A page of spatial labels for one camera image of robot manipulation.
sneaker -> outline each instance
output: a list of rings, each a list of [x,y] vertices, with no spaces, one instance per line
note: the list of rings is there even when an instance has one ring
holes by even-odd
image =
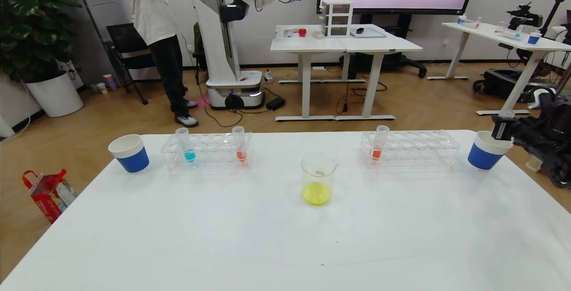
[[[191,116],[176,116],[175,122],[189,128],[198,125],[198,120],[192,118]]]
[[[188,108],[194,108],[194,107],[198,106],[198,103],[196,101],[186,100],[186,106]]]

red bag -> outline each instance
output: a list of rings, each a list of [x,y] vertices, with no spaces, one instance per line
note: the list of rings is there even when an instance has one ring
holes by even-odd
[[[26,175],[30,173],[36,177],[34,184],[26,178]],[[24,184],[30,189],[30,196],[52,224],[77,197],[77,193],[63,179],[66,173],[67,171],[62,169],[59,174],[43,175],[43,173],[40,173],[38,176],[34,171],[29,170],[22,175]]]

black pants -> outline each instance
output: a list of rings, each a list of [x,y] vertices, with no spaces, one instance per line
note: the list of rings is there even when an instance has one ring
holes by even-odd
[[[182,53],[176,35],[149,45],[175,116],[189,116],[182,84]]]

person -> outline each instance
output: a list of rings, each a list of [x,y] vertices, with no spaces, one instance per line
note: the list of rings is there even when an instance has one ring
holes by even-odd
[[[149,46],[171,111],[175,114],[175,122],[186,127],[198,125],[198,121],[188,112],[198,103],[184,98],[186,88],[182,82],[182,53],[169,0],[131,0],[131,15],[135,29]]]

blue and white cup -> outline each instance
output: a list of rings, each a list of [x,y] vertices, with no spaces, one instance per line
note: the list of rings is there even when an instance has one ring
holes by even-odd
[[[108,150],[128,173],[139,173],[149,165],[149,156],[140,135],[125,135],[109,144]]]
[[[478,132],[468,161],[479,169],[490,170],[512,147],[513,143],[510,141],[494,139],[492,132]]]
[[[539,32],[530,33],[530,38],[528,39],[528,43],[530,45],[536,45],[537,41],[539,41],[540,38],[541,38],[541,33]]]

